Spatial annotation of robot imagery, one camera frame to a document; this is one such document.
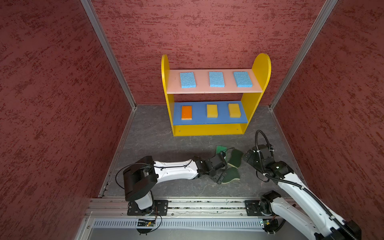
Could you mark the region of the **orange sponge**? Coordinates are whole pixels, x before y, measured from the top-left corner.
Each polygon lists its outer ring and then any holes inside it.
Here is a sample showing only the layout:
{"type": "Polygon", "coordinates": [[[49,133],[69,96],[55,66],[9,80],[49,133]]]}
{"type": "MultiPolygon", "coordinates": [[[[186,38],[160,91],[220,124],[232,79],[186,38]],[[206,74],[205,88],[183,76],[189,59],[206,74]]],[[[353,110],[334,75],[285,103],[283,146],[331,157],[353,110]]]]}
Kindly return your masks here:
{"type": "Polygon", "coordinates": [[[193,111],[192,106],[182,106],[181,120],[187,121],[192,120],[193,111]]]}

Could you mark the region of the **blue sponge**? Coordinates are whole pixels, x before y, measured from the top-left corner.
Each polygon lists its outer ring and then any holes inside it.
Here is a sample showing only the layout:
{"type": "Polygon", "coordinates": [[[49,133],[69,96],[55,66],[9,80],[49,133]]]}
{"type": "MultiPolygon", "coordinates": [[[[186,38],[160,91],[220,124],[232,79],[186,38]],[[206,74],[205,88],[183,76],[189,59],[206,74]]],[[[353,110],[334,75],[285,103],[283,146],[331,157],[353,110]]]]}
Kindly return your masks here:
{"type": "Polygon", "coordinates": [[[181,88],[189,89],[197,86],[193,72],[180,73],[181,88]]]}
{"type": "Polygon", "coordinates": [[[234,72],[234,78],[238,88],[252,88],[253,82],[248,72],[234,72]]]}
{"type": "Polygon", "coordinates": [[[210,87],[211,88],[224,88],[225,81],[223,72],[209,72],[210,87]]]}

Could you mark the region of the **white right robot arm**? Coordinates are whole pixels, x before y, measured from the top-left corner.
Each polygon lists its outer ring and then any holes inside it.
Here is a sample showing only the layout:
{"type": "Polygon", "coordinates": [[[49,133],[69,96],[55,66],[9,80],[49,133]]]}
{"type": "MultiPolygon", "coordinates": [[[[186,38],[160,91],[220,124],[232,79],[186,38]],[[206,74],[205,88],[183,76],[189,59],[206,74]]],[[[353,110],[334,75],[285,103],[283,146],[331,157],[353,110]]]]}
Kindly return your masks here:
{"type": "Polygon", "coordinates": [[[332,211],[300,180],[285,162],[276,162],[273,151],[249,150],[243,160],[275,183],[301,207],[297,210],[279,193],[270,191],[261,196],[256,208],[263,216],[278,216],[290,223],[309,240],[360,240],[362,230],[332,211]]]}

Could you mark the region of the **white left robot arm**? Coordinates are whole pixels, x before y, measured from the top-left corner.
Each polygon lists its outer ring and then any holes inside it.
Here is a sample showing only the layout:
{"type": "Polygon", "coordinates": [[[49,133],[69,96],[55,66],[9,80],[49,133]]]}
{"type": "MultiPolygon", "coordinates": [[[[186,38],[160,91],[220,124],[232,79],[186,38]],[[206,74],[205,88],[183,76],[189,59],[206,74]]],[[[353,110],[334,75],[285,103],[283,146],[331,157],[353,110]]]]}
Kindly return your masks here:
{"type": "Polygon", "coordinates": [[[217,184],[221,184],[226,175],[228,164],[223,154],[216,154],[204,160],[193,157],[182,162],[154,161],[152,156],[145,156],[136,163],[129,164],[120,172],[123,173],[125,200],[133,202],[139,210],[154,208],[152,188],[160,183],[174,180],[194,180],[204,176],[217,184]]]}

